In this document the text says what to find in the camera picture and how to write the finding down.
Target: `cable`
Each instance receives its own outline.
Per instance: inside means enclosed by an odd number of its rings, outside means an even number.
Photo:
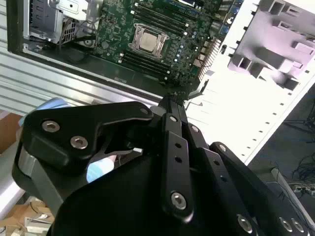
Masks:
[[[295,175],[298,176],[298,180],[301,182],[307,184],[315,182],[315,152],[299,162],[298,167],[292,172],[292,178],[295,178]]]
[[[30,202],[30,207],[31,207],[31,209],[32,209],[33,211],[35,211],[35,213],[39,213],[39,212],[37,212],[37,210],[35,210],[35,209],[33,208],[32,202]]]
[[[62,52],[62,40],[63,40],[63,36],[64,36],[64,33],[65,33],[66,29],[67,29],[68,26],[71,24],[71,22],[72,22],[72,19],[69,18],[69,19],[66,21],[66,23],[64,24],[64,27],[63,27],[63,30],[62,30],[62,33],[61,33],[61,35],[60,35],[59,42],[58,42],[59,53],[60,53],[60,55],[61,55],[63,58],[65,58],[66,61],[68,61],[68,62],[70,62],[70,63],[72,63],[72,64],[78,64],[78,63],[84,62],[84,61],[89,57],[89,54],[85,54],[85,55],[83,56],[83,58],[81,58],[81,59],[79,59],[79,60],[74,60],[74,59],[72,59],[71,57],[69,57],[68,55],[66,55],[66,54],[64,54],[64,53]]]
[[[82,27],[82,25],[83,25],[84,23],[88,23],[88,24],[90,24],[90,25],[93,25],[93,28],[94,28],[94,30],[95,30],[95,46],[97,47],[98,38],[97,38],[97,30],[96,30],[95,23],[96,23],[97,21],[99,21],[100,19],[101,19],[101,17],[97,18],[95,21],[84,21],[84,22],[82,22],[82,23],[79,25],[79,29],[78,29],[78,30],[76,31],[76,33],[74,34],[74,37],[77,35],[77,33],[78,33],[78,31],[80,30],[80,28],[84,28],[84,27]]]
[[[298,210],[301,212],[301,214],[302,214],[302,216],[303,216],[303,218],[304,218],[304,223],[305,223],[306,227],[307,227],[310,231],[312,231],[312,232],[315,233],[315,230],[313,230],[313,229],[309,226],[309,224],[308,224],[308,222],[307,222],[307,220],[306,220],[306,218],[305,218],[305,215],[303,214],[303,212],[301,211],[301,209],[300,209],[299,207],[297,207],[297,206],[294,204],[294,202],[292,201],[292,199],[290,198],[289,192],[288,192],[281,184],[279,184],[279,182],[278,182],[278,176],[279,176],[279,173],[280,173],[279,167],[276,166],[276,167],[272,168],[271,170],[273,170],[273,169],[278,169],[278,174],[277,174],[277,177],[276,177],[276,182],[278,183],[278,185],[279,185],[283,190],[286,191],[287,195],[285,195],[285,196],[289,199],[289,201],[292,203],[292,205],[295,206],[295,208],[298,209]]]

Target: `ram slot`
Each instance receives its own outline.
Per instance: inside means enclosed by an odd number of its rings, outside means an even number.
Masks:
[[[189,20],[196,21],[196,17],[190,16],[190,15],[185,14],[185,13],[183,13],[183,12],[176,11],[176,10],[174,10],[174,9],[168,7],[168,6],[166,6],[165,9],[171,11],[173,14],[178,15],[178,16],[180,16],[180,17],[185,17],[185,18],[187,18],[187,19],[189,19]]]
[[[176,35],[178,35],[178,36],[182,36],[182,35],[183,35],[183,32],[182,32],[182,31],[179,31],[179,30],[177,30],[177,29],[170,29],[169,26],[161,25],[161,24],[155,22],[154,20],[148,19],[147,17],[143,16],[141,13],[139,13],[139,12],[137,12],[137,11],[134,13],[133,16],[134,16],[134,18],[136,18],[136,19],[139,19],[139,20],[141,20],[141,21],[144,21],[144,22],[146,22],[146,23],[149,23],[150,25],[154,25],[154,26],[156,26],[156,27],[159,27],[159,28],[161,28],[161,29],[163,29],[163,30],[165,30],[165,31],[171,32],[171,33],[176,34]]]
[[[140,54],[136,54],[136,53],[133,53],[133,52],[125,51],[124,55],[128,56],[130,58],[133,58],[134,60],[145,61],[147,64],[153,65],[155,67],[159,67],[159,68],[162,68],[162,69],[165,69],[165,70],[169,70],[170,69],[169,65],[165,65],[165,64],[163,64],[161,62],[158,62],[156,60],[149,59],[149,58],[144,57],[144,56],[142,56]]]
[[[167,16],[165,16],[163,14],[154,12],[154,11],[150,10],[149,8],[147,8],[147,7],[144,7],[144,6],[141,6],[141,5],[137,5],[136,9],[139,10],[140,12],[144,12],[144,13],[147,13],[147,14],[155,17],[156,19],[159,19],[159,20],[162,19],[162,20],[168,22],[170,24],[170,26],[177,25],[178,27],[181,27],[183,30],[185,30],[187,28],[186,23],[177,21],[177,20],[172,19],[170,17],[167,17]]]
[[[165,77],[167,77],[165,74],[161,74],[154,69],[147,68],[144,65],[139,65],[136,61],[133,61],[133,60],[124,59],[122,63],[124,64],[124,66],[128,68],[131,68],[136,71],[140,71],[142,73],[151,75],[156,78],[164,79]]]
[[[153,20],[157,23],[160,23],[162,25],[165,25],[167,27],[170,27],[170,28],[173,28],[173,29],[181,29],[182,31],[185,31],[187,27],[185,26],[178,26],[178,25],[174,25],[172,22],[169,22],[169,21],[166,21],[164,19],[160,19],[158,16],[154,16],[148,12],[144,12],[144,11],[139,11],[138,9],[136,10],[137,13],[139,13],[140,15],[150,19],[150,20]]]

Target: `chip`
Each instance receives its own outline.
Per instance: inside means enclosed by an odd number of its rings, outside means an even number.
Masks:
[[[162,49],[169,36],[153,27],[144,24],[134,24],[136,28],[132,43],[128,46],[142,54],[146,54],[153,58],[162,58]]]
[[[144,32],[140,40],[140,48],[153,52],[154,48],[157,46],[157,37],[150,33]]]

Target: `black cable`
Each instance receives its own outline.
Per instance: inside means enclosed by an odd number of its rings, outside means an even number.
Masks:
[[[95,36],[83,36],[80,38],[75,38],[72,40],[72,42],[82,42],[82,41],[86,41],[86,40],[95,40],[96,37]]]
[[[307,116],[306,120],[300,119],[300,120],[285,120],[283,122],[284,125],[290,127],[290,128],[294,128],[296,130],[299,130],[301,132],[305,132],[307,134],[311,134],[313,136],[312,140],[310,142],[306,142],[306,143],[315,143],[315,117],[312,117],[313,113],[315,110],[315,99],[313,101],[313,105],[312,105],[312,109],[309,113],[309,115]],[[305,130],[303,128],[300,128],[298,126],[295,126],[293,124],[300,124],[305,126],[308,130]]]
[[[312,155],[304,157],[299,162],[297,168],[292,172],[292,178],[295,179],[296,175],[298,176],[297,179],[300,182],[305,183],[315,182],[315,152]]]
[[[58,42],[59,53],[60,53],[60,55],[61,55],[66,61],[70,62],[71,64],[84,63],[84,62],[86,61],[86,59],[90,56],[89,53],[85,53],[84,56],[83,56],[81,59],[79,59],[79,60],[74,60],[74,59],[71,58],[69,55],[63,53],[63,51],[62,51],[62,40],[63,40],[63,36],[64,36],[64,33],[65,33],[67,27],[71,24],[71,22],[72,22],[72,19],[71,19],[71,18],[68,19],[68,20],[66,21],[64,27],[63,27],[63,30],[62,30],[62,33],[61,33],[61,35],[60,35],[59,42]],[[95,22],[90,22],[90,23],[93,24],[93,26],[94,26],[94,28],[95,28],[95,30],[96,30]],[[93,36],[93,39],[95,39],[95,44],[96,44],[97,35]]]
[[[313,113],[313,111],[314,111],[314,108],[315,108],[315,99],[314,99],[314,102],[313,102],[312,109],[311,109],[309,115],[307,116],[307,119],[311,118],[311,115],[312,115],[312,113]]]
[[[279,184],[279,182],[278,182],[278,176],[279,176],[279,173],[280,173],[279,167],[276,166],[276,167],[272,168],[271,170],[273,170],[273,169],[278,169],[278,174],[277,174],[277,177],[276,177],[276,182],[278,183],[278,185],[279,185],[283,190],[286,191],[287,195],[285,195],[285,196],[289,199],[289,201],[292,203],[292,205],[295,206],[295,208],[298,209],[298,210],[301,212],[301,214],[302,214],[302,216],[303,216],[303,218],[304,218],[304,223],[305,223],[306,227],[307,227],[310,231],[313,231],[313,232],[315,233],[315,230],[313,230],[313,229],[309,226],[309,224],[308,224],[308,222],[307,222],[307,220],[306,220],[306,218],[305,218],[305,215],[303,214],[303,212],[301,211],[301,209],[300,209],[298,206],[296,206],[296,205],[294,204],[294,202],[292,201],[292,199],[290,198],[289,192],[288,192],[281,184]]]
[[[35,209],[33,208],[32,202],[30,202],[30,207],[31,207],[31,209],[32,209],[33,211],[35,211],[35,213],[38,213],[37,210],[35,210]]]

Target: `motherboard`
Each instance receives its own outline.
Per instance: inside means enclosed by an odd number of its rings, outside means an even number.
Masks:
[[[211,45],[210,26],[221,0],[105,0],[94,54],[185,87]]]

